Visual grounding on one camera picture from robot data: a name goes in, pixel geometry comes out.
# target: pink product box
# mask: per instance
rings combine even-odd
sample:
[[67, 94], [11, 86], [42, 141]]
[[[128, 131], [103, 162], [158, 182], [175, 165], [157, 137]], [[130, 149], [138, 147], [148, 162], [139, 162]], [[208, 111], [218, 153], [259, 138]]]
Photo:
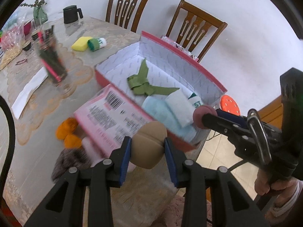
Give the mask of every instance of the pink product box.
[[187, 54], [189, 57], [193, 58], [195, 61], [199, 60], [198, 57], [196, 57], [195, 55], [193, 55], [191, 52], [189, 52], [188, 50], [186, 50], [185, 48], [183, 48], [180, 44], [177, 44], [174, 40], [171, 40], [167, 36], [161, 36], [161, 40], [163, 40], [163, 41], [169, 43], [170, 45], [174, 46], [175, 48], [177, 48], [178, 50], [180, 50], [184, 54]]
[[[107, 156], [112, 150], [121, 146], [124, 135], [132, 137], [142, 125], [153, 120], [141, 108], [146, 97], [135, 96], [127, 83], [127, 77], [138, 73], [144, 58], [149, 68], [147, 78], [152, 85], [179, 87], [186, 96], [195, 92], [204, 104], [213, 107], [219, 107], [221, 96], [227, 91], [193, 58], [160, 38], [142, 31], [139, 42], [121, 49], [96, 65], [96, 80], [106, 88], [75, 112], [75, 117], [82, 128]], [[113, 96], [114, 103], [121, 103], [115, 110], [106, 101], [110, 91], [122, 101]], [[162, 95], [154, 95], [154, 97], [166, 98]], [[103, 124], [103, 119], [109, 120], [110, 128]], [[133, 127], [131, 130], [126, 124], [128, 122]], [[178, 149], [187, 152], [195, 149], [196, 145], [208, 135], [206, 130], [194, 128], [197, 134], [189, 143], [170, 131], [168, 136]]]

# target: gray knit fabric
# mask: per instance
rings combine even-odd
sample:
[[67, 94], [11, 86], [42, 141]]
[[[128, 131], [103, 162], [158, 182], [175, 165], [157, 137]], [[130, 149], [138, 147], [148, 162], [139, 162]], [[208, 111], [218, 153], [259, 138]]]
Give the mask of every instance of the gray knit fabric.
[[79, 170], [87, 169], [91, 166], [91, 162], [83, 149], [79, 148], [65, 148], [60, 153], [51, 179], [56, 183], [59, 178], [70, 168], [76, 167]]

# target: human hand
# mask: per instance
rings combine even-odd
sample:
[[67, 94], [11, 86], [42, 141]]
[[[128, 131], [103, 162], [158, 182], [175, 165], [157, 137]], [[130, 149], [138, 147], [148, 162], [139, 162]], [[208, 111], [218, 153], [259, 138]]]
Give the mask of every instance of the human hand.
[[282, 207], [288, 202], [296, 191], [298, 179], [291, 178], [287, 181], [278, 180], [269, 185], [269, 178], [266, 172], [259, 169], [257, 179], [255, 181], [255, 191], [258, 195], [264, 195], [270, 189], [283, 190], [275, 201], [275, 207]]

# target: red cup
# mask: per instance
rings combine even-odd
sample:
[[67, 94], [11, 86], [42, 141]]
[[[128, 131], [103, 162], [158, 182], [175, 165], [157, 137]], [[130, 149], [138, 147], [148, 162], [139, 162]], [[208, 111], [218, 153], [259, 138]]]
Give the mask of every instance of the red cup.
[[27, 35], [29, 34], [30, 30], [31, 30], [31, 21], [29, 21], [28, 23], [26, 23], [24, 25], [24, 35]]

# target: lace tablecloth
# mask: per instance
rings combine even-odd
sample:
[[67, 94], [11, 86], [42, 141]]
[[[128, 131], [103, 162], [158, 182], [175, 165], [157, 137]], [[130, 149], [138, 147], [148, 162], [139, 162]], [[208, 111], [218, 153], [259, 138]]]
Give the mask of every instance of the lace tablecloth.
[[[15, 120], [17, 141], [4, 198], [22, 225], [53, 187], [51, 172], [64, 148], [63, 142], [55, 138], [56, 128], [100, 90], [93, 77], [93, 67], [140, 38], [129, 30], [90, 17], [69, 25], [64, 25], [63, 19], [53, 24], [60, 52], [67, 62], [69, 81], [58, 90], [46, 80], [32, 95], [21, 118]], [[81, 36], [104, 37], [107, 46], [95, 52], [72, 52], [71, 45]], [[16, 65], [25, 58], [27, 63]], [[40, 68], [39, 59], [30, 50], [23, 51], [0, 71], [0, 94], [10, 106]], [[4, 125], [0, 121], [0, 141]], [[187, 153], [187, 157], [196, 160], [202, 144], [204, 141], [198, 149]], [[176, 192], [164, 158], [152, 170], [136, 168], [127, 175], [120, 189], [111, 190], [115, 226], [150, 226]]]

